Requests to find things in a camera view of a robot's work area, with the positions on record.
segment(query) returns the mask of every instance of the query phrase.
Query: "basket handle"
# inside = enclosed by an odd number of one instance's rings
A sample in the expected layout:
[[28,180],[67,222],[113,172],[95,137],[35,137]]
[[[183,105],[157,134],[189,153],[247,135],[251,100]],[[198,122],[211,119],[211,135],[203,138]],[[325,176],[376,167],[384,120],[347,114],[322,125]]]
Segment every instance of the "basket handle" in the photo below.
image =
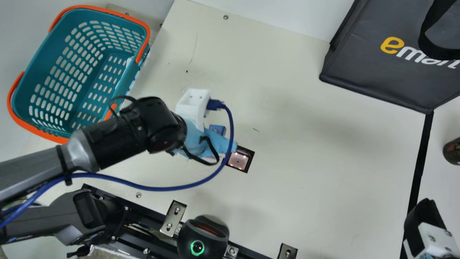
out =
[[145,31],[147,32],[147,36],[145,37],[145,40],[144,40],[144,43],[142,44],[142,47],[139,49],[139,53],[138,53],[138,56],[136,57],[136,63],[139,64],[139,62],[141,61],[141,58],[142,58],[142,55],[144,54],[144,50],[145,48],[147,47],[147,44],[149,43],[149,39],[150,39],[150,27],[143,21],[139,20],[139,19],[136,19],[134,17],[131,17],[129,15],[126,15],[124,13],[121,13],[121,12],[115,12],[115,11],[112,11],[112,10],[109,10],[109,9],[105,9],[105,8],[101,8],[101,7],[97,7],[97,6],[86,6],[86,5],[81,5],[81,6],[71,6],[71,7],[68,7],[66,9],[64,9],[62,12],[60,12],[56,18],[54,19],[54,22],[51,24],[51,27],[50,29],[48,30],[48,33],[50,33],[54,26],[59,22],[59,20],[61,19],[61,17],[68,11],[72,10],[72,9],[77,9],[77,8],[84,8],[84,9],[90,9],[90,10],[95,10],[95,11],[99,11],[99,12],[105,12],[105,13],[109,13],[109,14],[112,14],[112,15],[115,15],[115,16],[118,16],[118,17],[121,17],[121,18],[124,18],[128,21],[131,21],[135,24],[139,24],[141,25],[142,27],[144,27]]
[[21,74],[19,74],[19,76],[16,78],[16,80],[14,81],[13,83],[13,86],[11,86],[11,89],[10,89],[10,92],[8,93],[8,100],[6,100],[6,105],[8,106],[8,112],[10,113],[10,116],[11,118],[14,120],[14,122],[16,122],[19,126],[23,127],[24,129],[34,133],[35,135],[38,135],[42,138],[46,138],[48,140],[51,140],[51,141],[54,141],[54,142],[57,142],[59,144],[65,144],[67,143],[67,141],[69,141],[68,139],[64,138],[64,137],[58,137],[58,136],[55,136],[55,135],[51,135],[49,133],[46,133],[44,131],[41,131],[39,129],[37,129],[36,127],[30,125],[29,123],[21,120],[13,111],[13,108],[11,107],[11,100],[12,100],[12,97],[13,97],[13,93],[14,91],[16,90],[17,86],[19,85],[19,82],[21,81],[21,78],[23,77],[24,75],[24,71],[21,72]]

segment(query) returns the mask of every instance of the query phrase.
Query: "shopping basket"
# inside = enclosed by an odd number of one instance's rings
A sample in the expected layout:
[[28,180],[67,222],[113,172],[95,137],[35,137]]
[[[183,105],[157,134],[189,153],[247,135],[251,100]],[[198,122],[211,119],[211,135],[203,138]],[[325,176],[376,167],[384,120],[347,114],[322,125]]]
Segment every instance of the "shopping basket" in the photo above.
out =
[[23,128],[64,144],[73,131],[118,111],[150,50],[148,25],[95,6],[73,6],[54,20],[8,94]]

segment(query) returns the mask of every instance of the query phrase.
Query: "white wall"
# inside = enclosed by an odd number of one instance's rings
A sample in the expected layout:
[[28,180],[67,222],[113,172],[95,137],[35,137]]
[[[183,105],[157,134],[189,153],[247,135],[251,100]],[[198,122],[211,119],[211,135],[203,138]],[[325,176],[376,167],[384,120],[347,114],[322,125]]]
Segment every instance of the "white wall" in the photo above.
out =
[[324,41],[332,39],[353,3],[353,0],[191,1]]

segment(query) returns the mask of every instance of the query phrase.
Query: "black bag strap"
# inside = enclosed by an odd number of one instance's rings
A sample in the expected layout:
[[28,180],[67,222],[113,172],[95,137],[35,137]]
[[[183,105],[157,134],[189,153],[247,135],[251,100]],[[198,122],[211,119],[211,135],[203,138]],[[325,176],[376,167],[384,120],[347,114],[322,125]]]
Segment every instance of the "black bag strap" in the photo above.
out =
[[451,8],[457,0],[434,0],[426,14],[420,29],[419,47],[428,57],[438,60],[460,59],[460,49],[444,48],[434,44],[426,36],[426,31],[431,28]]

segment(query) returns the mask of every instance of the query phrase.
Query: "white table surface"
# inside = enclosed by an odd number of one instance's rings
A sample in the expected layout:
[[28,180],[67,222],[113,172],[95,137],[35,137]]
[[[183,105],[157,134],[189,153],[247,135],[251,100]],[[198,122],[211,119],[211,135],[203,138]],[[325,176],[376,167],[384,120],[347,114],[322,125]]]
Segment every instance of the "white table surface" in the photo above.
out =
[[[299,259],[397,258],[425,116],[319,81],[327,42],[223,15],[176,0],[132,94],[174,109],[187,86],[210,89],[232,110],[239,144],[255,151],[249,173],[225,168],[197,188],[140,199],[130,187],[77,179],[40,200],[88,183],[162,213],[181,201],[183,220],[216,216],[231,241],[272,258],[281,243],[298,248]],[[206,123],[228,119],[213,112]],[[24,153],[54,145],[37,137]],[[101,173],[172,186],[212,170],[143,153]]]
[[449,231],[460,244],[460,166],[443,156],[444,145],[460,136],[460,99],[456,98],[434,111],[425,169],[420,184],[419,201],[436,202]]

